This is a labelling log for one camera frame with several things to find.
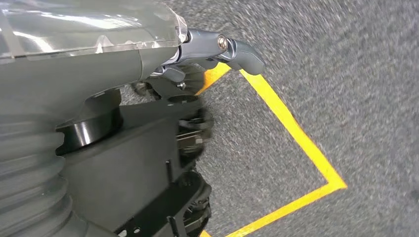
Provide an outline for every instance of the yellow tape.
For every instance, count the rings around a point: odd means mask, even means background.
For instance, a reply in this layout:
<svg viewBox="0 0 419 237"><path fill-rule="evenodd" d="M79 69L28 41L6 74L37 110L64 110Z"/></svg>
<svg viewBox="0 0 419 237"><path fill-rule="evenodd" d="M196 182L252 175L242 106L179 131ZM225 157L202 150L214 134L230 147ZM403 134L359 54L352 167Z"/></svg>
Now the yellow tape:
<svg viewBox="0 0 419 237"><path fill-rule="evenodd" d="M230 67L227 66L227 64L219 63L217 64L216 68L206 71L204 87L202 87L202 89L198 91L196 95L201 94L204 90L210 87L214 82L220 79L220 77L226 74L229 70L230 70Z"/></svg>
<svg viewBox="0 0 419 237"><path fill-rule="evenodd" d="M276 220L278 220L281 217L284 217L304 206L307 206L308 204L321 199L322 197L333 193L334 191L336 191L336 188L333 187L330 184L326 184L324 186L322 186L321 188L318 188L314 191L312 191L309 194L306 194L302 197L300 197L299 199L289 203L288 205L285 205L281 208L279 208L278 210L258 219L255 222L252 222L250 224L248 224L245 227L242 227L241 229L227 235L227 237L243 237L246 236Z"/></svg>
<svg viewBox="0 0 419 237"><path fill-rule="evenodd" d="M198 92L201 93L215 81L217 81L223 74L228 71L227 65L218 64L213 70L209 70L206 73L206 86L203 90ZM326 157L317 148L317 146L310 140L310 138L304 133L297 121L288 110L287 106L282 102L279 96L271 88L268 82L261 76L252 76L245 71L240 71L246 80L252 85L259 96L265 101L270 110L275 114L278 120L284 125L294 140L300 145L302 150L307 154L310 160L322 173L323 177L327 180L328 184L300 197L299 199L292 201L291 203L279 208L278 210L242 227L241 229L227 235L227 237L243 237L246 236L278 219L284 217L308 204L321 199L322 197L333 193L339 189L346 189L347 185L335 171ZM208 233L201 237L210 237Z"/></svg>
<svg viewBox="0 0 419 237"><path fill-rule="evenodd" d="M268 82L261 76L252 76L245 71L240 71L248 80L250 85L256 90L259 96L265 101L271 111L281 121L294 140L300 145L314 165L323 174L324 178L331 184L339 188L347 188L345 182L330 165L329 161L317 148L317 146L308 138L301 127L295 121L293 115L287 106L278 97Z"/></svg>
<svg viewBox="0 0 419 237"><path fill-rule="evenodd" d="M211 237L206 231L202 231L199 237Z"/></svg>

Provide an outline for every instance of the yellow line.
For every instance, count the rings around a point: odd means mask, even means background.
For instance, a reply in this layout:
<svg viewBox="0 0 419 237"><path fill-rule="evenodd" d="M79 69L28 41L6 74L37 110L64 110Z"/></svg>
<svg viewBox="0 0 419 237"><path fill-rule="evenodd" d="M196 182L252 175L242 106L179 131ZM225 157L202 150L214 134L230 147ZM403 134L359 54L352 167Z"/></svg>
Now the yellow line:
<svg viewBox="0 0 419 237"><path fill-rule="evenodd" d="M211 237L206 231L202 231L199 237Z"/></svg>
<svg viewBox="0 0 419 237"><path fill-rule="evenodd" d="M278 97L275 91L271 88L268 82L261 76L252 76L245 71L240 71L242 75L253 86L259 96L265 101L271 111L278 117L279 121L288 130L295 141L300 145L303 151L311 159L314 165L319 169L324 178L333 186L345 189L347 185L341 179L339 174L330 165L329 161L317 148L317 146L308 138L301 127L295 121L287 106Z"/></svg>
<svg viewBox="0 0 419 237"><path fill-rule="evenodd" d="M200 94L202 91L211 86L215 81L217 81L222 75L224 75L229 70L227 65L218 64L213 70L208 70L206 73L206 84L204 88L199 91L197 94ZM300 145L303 151L307 154L310 160L314 165L319 169L320 173L327 180L328 184L300 197L299 199L279 208L278 210L244 226L243 228L227 235L227 237L243 237L252 233L278 219L284 217L326 195L333 193L339 189L346 189L347 185L335 171L326 157L322 152L317 148L317 146L310 140L310 138L304 133L301 127L298 125L297 121L292 116L291 112L288 110L287 106L282 102L278 97L275 91L271 88L268 82L261 76L252 76L246 73L245 71L240 71L242 75L247 79L247 81L252 85L256 90L259 96L265 101L271 111L279 119L279 121L284 125L290 135L294 140ZM203 233L201 237L210 237L208 233Z"/></svg>
<svg viewBox="0 0 419 237"><path fill-rule="evenodd" d="M255 222L252 222L250 224L248 224L247 226L227 235L226 237L243 237L246 236L276 220L278 220L281 217L284 217L292 212L294 212L295 210L298 210L304 206L307 206L308 204L321 199L322 197L333 193L334 191L336 191L336 187L334 187L331 184L326 184L324 186L322 186L321 188L318 188L314 191L312 191L309 194L306 194L302 197L300 197L299 199L289 203L288 205L285 205L281 208L279 208L278 210L258 219Z"/></svg>
<svg viewBox="0 0 419 237"><path fill-rule="evenodd" d="M204 90L210 87L214 82L220 79L220 77L226 74L229 70L230 67L227 66L227 64L219 63L214 69L206 71L204 87L202 87L202 89L198 91L196 94L201 94Z"/></svg>

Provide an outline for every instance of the transparent plastic canister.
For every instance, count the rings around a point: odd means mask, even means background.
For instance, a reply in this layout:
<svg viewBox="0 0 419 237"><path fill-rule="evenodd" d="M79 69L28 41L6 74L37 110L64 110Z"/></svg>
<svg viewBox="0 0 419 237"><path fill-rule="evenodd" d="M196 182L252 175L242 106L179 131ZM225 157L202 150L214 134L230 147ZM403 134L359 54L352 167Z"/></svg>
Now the transparent plastic canister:
<svg viewBox="0 0 419 237"><path fill-rule="evenodd" d="M184 19L149 0L0 0L0 64L176 47Z"/></svg>

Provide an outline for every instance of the bolt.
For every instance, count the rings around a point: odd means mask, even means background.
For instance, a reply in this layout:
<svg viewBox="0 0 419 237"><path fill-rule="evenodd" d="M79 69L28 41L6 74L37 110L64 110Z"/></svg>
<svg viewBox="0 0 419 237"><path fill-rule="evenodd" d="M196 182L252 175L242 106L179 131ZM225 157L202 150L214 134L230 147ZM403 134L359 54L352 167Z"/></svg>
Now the bolt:
<svg viewBox="0 0 419 237"><path fill-rule="evenodd" d="M228 47L228 41L227 38L224 35L219 35L218 36L218 47L221 48L221 50L226 50Z"/></svg>
<svg viewBox="0 0 419 237"><path fill-rule="evenodd" d="M179 89L184 90L186 88L186 83L181 82L179 84L176 85Z"/></svg>

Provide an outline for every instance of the gray carpet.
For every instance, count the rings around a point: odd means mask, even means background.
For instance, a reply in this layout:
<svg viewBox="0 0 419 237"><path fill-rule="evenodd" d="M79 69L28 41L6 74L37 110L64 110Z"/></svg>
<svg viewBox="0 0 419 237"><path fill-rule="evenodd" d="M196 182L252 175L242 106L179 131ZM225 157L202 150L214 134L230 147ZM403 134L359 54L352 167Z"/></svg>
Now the gray carpet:
<svg viewBox="0 0 419 237"><path fill-rule="evenodd" d="M264 77L348 185L249 236L419 236L418 1L168 4L190 27L261 52ZM203 97L216 119L199 164L213 186L213 237L326 183L238 72Z"/></svg>

